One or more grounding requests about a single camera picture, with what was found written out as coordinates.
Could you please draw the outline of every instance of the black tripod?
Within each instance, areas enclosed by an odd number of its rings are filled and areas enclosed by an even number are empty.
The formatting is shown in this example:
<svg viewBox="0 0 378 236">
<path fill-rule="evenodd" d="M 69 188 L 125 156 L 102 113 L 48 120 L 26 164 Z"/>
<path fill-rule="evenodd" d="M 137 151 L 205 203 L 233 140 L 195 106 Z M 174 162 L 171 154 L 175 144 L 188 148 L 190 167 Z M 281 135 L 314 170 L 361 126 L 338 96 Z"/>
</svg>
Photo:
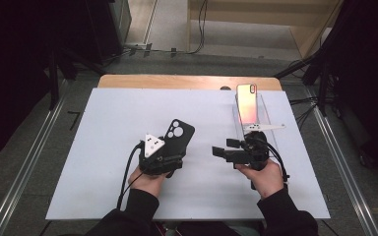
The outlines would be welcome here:
<svg viewBox="0 0 378 236">
<path fill-rule="evenodd" d="M 50 93 L 51 102 L 50 110 L 54 108 L 59 100 L 59 85 L 58 85 L 58 75 L 57 67 L 63 73 L 63 76 L 67 80 L 75 80 L 78 75 L 78 70 L 73 65 L 72 61 L 76 61 L 86 66 L 90 70 L 96 72 L 98 75 L 103 76 L 106 74 L 101 68 L 96 66 L 94 63 L 88 61 L 87 59 L 79 56 L 72 50 L 58 46 L 54 43 L 50 43 L 49 49 L 49 80 L 50 80 Z"/>
<path fill-rule="evenodd" d="M 325 98 L 327 95 L 327 86 L 330 75 L 333 73 L 332 62 L 336 54 L 341 51 L 342 41 L 347 37 L 348 33 L 352 30 L 349 27 L 350 22 L 358 21 L 354 17 L 355 9 L 359 1 L 345 1 L 339 16 L 333 26 L 333 29 L 327 36 L 327 39 L 323 42 L 321 47 L 310 57 L 294 63 L 287 69 L 274 75 L 275 78 L 281 79 L 297 70 L 302 69 L 304 66 L 309 65 L 305 74 L 303 75 L 302 82 L 306 86 L 311 86 L 315 83 L 319 76 L 321 76 L 318 102 L 317 106 L 321 110 L 322 114 L 325 113 Z"/>
<path fill-rule="evenodd" d="M 75 80 L 78 70 L 73 62 L 79 62 L 90 70 L 103 76 L 106 74 L 101 68 L 91 61 L 78 55 L 76 52 L 68 48 L 65 41 L 72 36 L 73 23 L 80 21 L 78 15 L 73 14 L 77 8 L 76 2 L 69 1 L 50 1 L 45 7 L 41 6 L 41 14 L 39 15 L 39 29 L 43 36 L 44 43 L 47 48 L 49 57 L 49 84 L 51 93 L 50 110 L 54 108 L 59 100 L 59 87 L 57 69 L 60 69 L 63 76 L 67 80 Z"/>
</svg>

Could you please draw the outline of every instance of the white table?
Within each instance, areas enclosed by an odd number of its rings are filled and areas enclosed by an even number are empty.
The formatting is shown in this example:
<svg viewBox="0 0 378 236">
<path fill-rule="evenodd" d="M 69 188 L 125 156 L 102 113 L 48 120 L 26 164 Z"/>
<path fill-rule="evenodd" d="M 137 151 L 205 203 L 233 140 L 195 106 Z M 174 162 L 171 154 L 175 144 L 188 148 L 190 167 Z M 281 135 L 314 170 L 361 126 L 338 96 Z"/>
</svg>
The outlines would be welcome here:
<svg viewBox="0 0 378 236">
<path fill-rule="evenodd" d="M 309 156 L 283 91 L 260 91 L 299 209 L 329 218 Z M 127 158 L 146 133 L 163 136 L 171 120 L 195 127 L 183 168 L 167 179 L 154 220 L 257 219 L 257 192 L 232 164 L 212 156 L 236 138 L 234 91 L 95 88 L 72 144 L 46 219 L 100 219 L 116 207 Z M 130 173 L 138 165 L 136 153 Z"/>
</svg>

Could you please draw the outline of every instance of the orange phone screen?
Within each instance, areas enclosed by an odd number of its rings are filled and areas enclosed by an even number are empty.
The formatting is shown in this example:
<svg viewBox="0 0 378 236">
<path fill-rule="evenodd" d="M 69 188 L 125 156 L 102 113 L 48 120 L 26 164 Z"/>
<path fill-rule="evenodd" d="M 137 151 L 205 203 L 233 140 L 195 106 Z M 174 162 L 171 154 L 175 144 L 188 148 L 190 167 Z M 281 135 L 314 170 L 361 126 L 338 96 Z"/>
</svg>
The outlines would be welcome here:
<svg viewBox="0 0 378 236">
<path fill-rule="evenodd" d="M 257 123 L 257 87 L 256 85 L 237 86 L 237 105 L 241 123 Z"/>
</svg>

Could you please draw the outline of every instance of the black wire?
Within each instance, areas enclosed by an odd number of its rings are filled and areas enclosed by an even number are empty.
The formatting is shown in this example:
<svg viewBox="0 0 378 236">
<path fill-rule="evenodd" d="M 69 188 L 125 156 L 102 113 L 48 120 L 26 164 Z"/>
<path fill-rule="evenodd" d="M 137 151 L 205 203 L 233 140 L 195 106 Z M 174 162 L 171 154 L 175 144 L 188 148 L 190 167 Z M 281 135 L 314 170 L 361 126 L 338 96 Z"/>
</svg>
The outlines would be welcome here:
<svg viewBox="0 0 378 236">
<path fill-rule="evenodd" d="M 42 235 L 44 235 L 45 231 L 47 230 L 48 226 L 50 226 L 51 222 L 53 222 L 53 221 L 50 220 L 50 221 L 48 221 L 48 222 L 45 224 L 44 228 L 41 230 L 41 232 L 39 233 L 38 236 L 42 236 Z"/>
<path fill-rule="evenodd" d="M 171 50 L 168 51 L 168 50 L 156 50 L 156 49 L 147 50 L 147 49 L 140 49 L 140 48 L 129 48 L 129 49 L 136 50 L 136 51 L 143 51 L 143 52 L 167 52 L 167 53 L 178 53 L 178 54 L 196 54 L 204 47 L 204 44 L 205 44 L 205 20 L 207 18 L 207 10 L 208 10 L 208 0 L 204 0 L 204 2 L 202 3 L 201 9 L 199 11 L 199 15 L 198 15 L 198 26 L 199 26 L 199 32 L 201 34 L 201 41 L 198 45 L 198 48 L 195 51 L 186 52 L 186 51 L 171 51 Z"/>
<path fill-rule="evenodd" d="M 294 60 L 294 61 L 292 61 L 292 62 L 289 63 L 288 67 L 290 67 L 293 63 L 298 62 L 298 61 L 302 62 L 303 66 L 307 66 L 308 65 L 308 64 L 304 63 L 302 60 Z M 294 73 L 290 73 L 290 74 L 293 75 L 293 76 L 295 76 L 295 77 L 297 77 L 297 78 L 299 78 L 299 79 L 302 79 L 302 77 L 296 76 Z"/>
<path fill-rule="evenodd" d="M 204 19 L 203 19 L 203 23 L 202 23 L 202 26 L 201 26 L 201 16 L 202 16 L 202 10 L 204 9 L 204 7 L 205 7 L 205 10 L 204 10 Z M 189 52 L 188 54 L 198 53 L 204 47 L 204 42 L 205 42 L 205 19 L 207 18 L 207 10 L 208 10 L 208 0 L 204 0 L 204 2 L 202 3 L 202 6 L 201 6 L 201 10 L 199 11 L 199 16 L 198 16 L 198 26 L 199 26 L 199 32 L 201 34 L 201 42 L 199 43 L 199 46 L 198 46 L 198 48 L 195 51 Z"/>
<path fill-rule="evenodd" d="M 125 182 L 127 181 L 127 177 L 128 177 L 128 170 L 130 169 L 130 165 L 131 165 L 131 160 L 133 159 L 133 155 L 134 153 L 136 152 L 136 150 L 138 148 L 141 148 L 141 146 L 143 145 L 143 141 L 140 141 L 139 144 L 137 144 L 133 150 L 131 151 L 130 153 L 130 156 L 128 157 L 128 162 L 127 162 L 127 166 L 125 167 L 125 172 L 124 172 L 124 178 L 122 179 L 122 186 L 121 186 L 121 194 L 119 195 L 119 198 L 118 198 L 118 203 L 117 203 L 117 207 L 118 208 L 121 208 L 121 204 L 122 204 L 122 199 L 124 198 L 124 195 L 125 195 L 125 191 L 124 191 L 124 188 L 125 188 Z"/>
<path fill-rule="evenodd" d="M 286 173 L 286 169 L 284 168 L 284 161 L 282 160 L 282 157 L 279 155 L 278 151 L 269 143 L 266 141 L 263 141 L 261 139 L 258 139 L 258 141 L 269 149 L 269 151 L 275 156 L 276 160 L 279 162 L 281 165 L 281 170 L 282 170 L 282 175 L 283 175 L 283 181 L 286 182 L 287 178 L 289 178 L 289 175 Z"/>
<path fill-rule="evenodd" d="M 296 118 L 297 125 L 299 130 L 302 129 L 303 124 L 305 123 L 306 118 L 308 118 L 309 114 L 313 111 L 313 109 L 317 106 L 317 103 L 311 105 L 302 115 Z"/>
<path fill-rule="evenodd" d="M 325 222 L 324 219 L 321 220 L 325 225 L 327 225 L 327 227 L 337 236 L 340 236 L 330 225 L 328 225 L 327 222 Z"/>
</svg>

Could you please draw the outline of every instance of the tripod leg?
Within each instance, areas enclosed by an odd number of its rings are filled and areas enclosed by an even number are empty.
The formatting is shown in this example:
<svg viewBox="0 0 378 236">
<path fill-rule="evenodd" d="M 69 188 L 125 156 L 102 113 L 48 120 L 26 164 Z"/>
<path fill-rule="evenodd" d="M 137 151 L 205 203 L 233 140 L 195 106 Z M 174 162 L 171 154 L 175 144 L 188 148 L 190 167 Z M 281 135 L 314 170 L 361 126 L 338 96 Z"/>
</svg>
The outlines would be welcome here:
<svg viewBox="0 0 378 236">
<path fill-rule="evenodd" d="M 61 52 L 64 53 L 64 54 L 66 54 L 68 57 L 74 59 L 75 61 L 78 61 L 78 62 L 82 63 L 84 66 L 86 66 L 89 69 L 93 70 L 98 75 L 100 75 L 100 76 L 106 75 L 106 72 L 103 71 L 101 68 L 97 67 L 96 65 L 94 65 L 94 63 L 86 60 L 85 58 L 80 57 L 79 55 L 77 55 L 76 53 L 74 53 L 73 51 L 71 51 L 70 49 L 68 49 L 68 48 L 61 48 Z"/>
<path fill-rule="evenodd" d="M 324 62 L 322 66 L 322 76 L 321 76 L 321 82 L 320 82 L 319 94 L 318 94 L 318 103 L 317 103 L 324 117 L 327 116 L 327 114 L 325 113 L 325 97 L 327 96 L 327 86 L 328 86 L 329 79 L 330 79 L 330 65 L 328 62 Z"/>
<path fill-rule="evenodd" d="M 50 110 L 54 108 L 58 99 L 59 99 L 59 89 L 58 89 L 58 77 L 57 77 L 57 59 L 56 52 L 52 47 L 50 49 L 49 56 L 49 74 L 50 74 L 50 93 L 51 93 L 51 102 Z"/>
</svg>

